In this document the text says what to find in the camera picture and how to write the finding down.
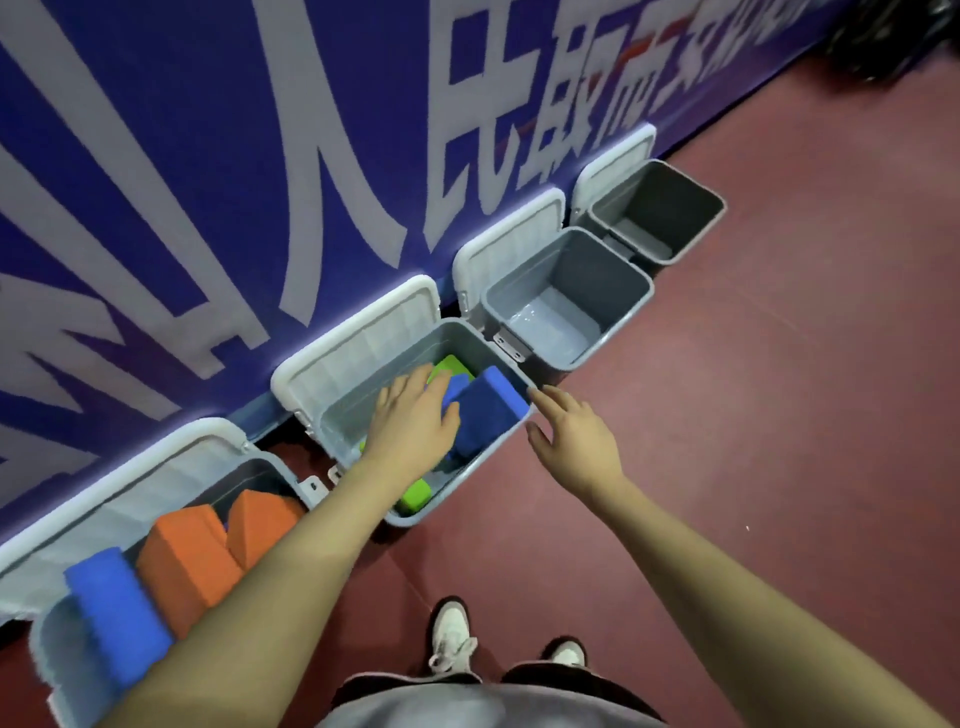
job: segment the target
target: open lid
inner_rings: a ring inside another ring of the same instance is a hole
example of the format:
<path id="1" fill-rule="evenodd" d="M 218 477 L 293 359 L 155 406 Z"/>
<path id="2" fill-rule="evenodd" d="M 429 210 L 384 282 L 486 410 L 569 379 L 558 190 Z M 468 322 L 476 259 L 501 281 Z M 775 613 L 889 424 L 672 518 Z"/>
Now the open lid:
<path id="1" fill-rule="evenodd" d="M 564 226 L 566 197 L 552 187 L 474 237 L 453 258 L 453 287 L 463 316 L 483 292 L 546 246 Z"/>
<path id="2" fill-rule="evenodd" d="M 440 294 L 428 276 L 413 276 L 290 356 L 270 388 L 306 433 L 347 392 L 440 321 Z"/>
<path id="3" fill-rule="evenodd" d="M 0 546 L 0 623 L 31 619 L 67 594 L 63 570 L 112 546 L 129 548 L 260 453 L 228 420 L 180 427 Z"/>
<path id="4" fill-rule="evenodd" d="M 570 199 L 570 225 L 578 225 L 588 207 L 634 174 L 650 158 L 656 140 L 657 129 L 644 124 L 584 167 Z"/>

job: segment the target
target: maroon floor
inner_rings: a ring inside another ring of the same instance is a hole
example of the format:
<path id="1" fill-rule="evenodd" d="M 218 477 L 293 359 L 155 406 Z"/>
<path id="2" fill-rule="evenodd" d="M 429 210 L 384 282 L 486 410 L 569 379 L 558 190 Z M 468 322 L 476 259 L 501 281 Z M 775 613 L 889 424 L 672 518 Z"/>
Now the maroon floor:
<path id="1" fill-rule="evenodd" d="M 957 61 L 885 94 L 839 88 L 814 62 L 781 76 L 671 159 L 730 212 L 565 383 L 651 496 L 954 721 L 958 118 Z M 522 437 L 365 552 L 286 723 L 314 725 L 354 671 L 419 663 L 449 594 L 469 604 L 489 676 L 572 633 L 672 724 L 737 724 L 633 563 Z M 0 715 L 9 703 L 37 724 L 26 669 L 21 638 L 0 652 L 20 686 L 0 681 Z"/>

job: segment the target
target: forearm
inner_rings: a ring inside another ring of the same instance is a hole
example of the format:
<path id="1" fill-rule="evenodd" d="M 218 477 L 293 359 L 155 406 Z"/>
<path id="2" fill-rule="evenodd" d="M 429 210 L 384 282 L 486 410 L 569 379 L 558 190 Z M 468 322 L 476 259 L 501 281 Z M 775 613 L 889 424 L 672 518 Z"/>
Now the forearm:
<path id="1" fill-rule="evenodd" d="M 277 725 L 360 549 L 396 499 L 389 477 L 355 466 L 104 725 Z"/>
<path id="2" fill-rule="evenodd" d="M 590 508 L 749 725 L 948 726 L 870 657 L 633 484 L 601 493 Z"/>

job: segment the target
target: shoe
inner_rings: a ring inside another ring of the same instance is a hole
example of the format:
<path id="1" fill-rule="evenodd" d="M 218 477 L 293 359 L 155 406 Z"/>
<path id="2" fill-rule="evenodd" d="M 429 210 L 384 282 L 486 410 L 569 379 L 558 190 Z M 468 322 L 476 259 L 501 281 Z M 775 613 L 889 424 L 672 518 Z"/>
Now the shoe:
<path id="1" fill-rule="evenodd" d="M 430 620 L 429 636 L 432 656 L 427 665 L 433 674 L 471 672 L 470 656 L 478 642 L 470 636 L 467 605 L 459 598 L 448 596 L 437 604 Z"/>
<path id="2" fill-rule="evenodd" d="M 587 650 L 580 640 L 575 637 L 558 637 L 543 649 L 540 657 L 557 665 L 570 667 L 587 666 Z"/>

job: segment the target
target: orange foam block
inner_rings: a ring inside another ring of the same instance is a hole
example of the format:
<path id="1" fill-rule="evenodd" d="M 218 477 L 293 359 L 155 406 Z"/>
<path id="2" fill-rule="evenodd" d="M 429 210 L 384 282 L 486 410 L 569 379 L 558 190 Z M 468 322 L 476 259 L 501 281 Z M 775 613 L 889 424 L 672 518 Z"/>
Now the orange foam block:
<path id="1" fill-rule="evenodd" d="M 241 569 L 250 570 L 305 513 L 293 498 L 244 491 L 230 508 L 227 548 Z"/>
<path id="2" fill-rule="evenodd" d="M 243 576 L 208 505 L 160 516 L 136 560 L 140 581 L 178 639 Z"/>

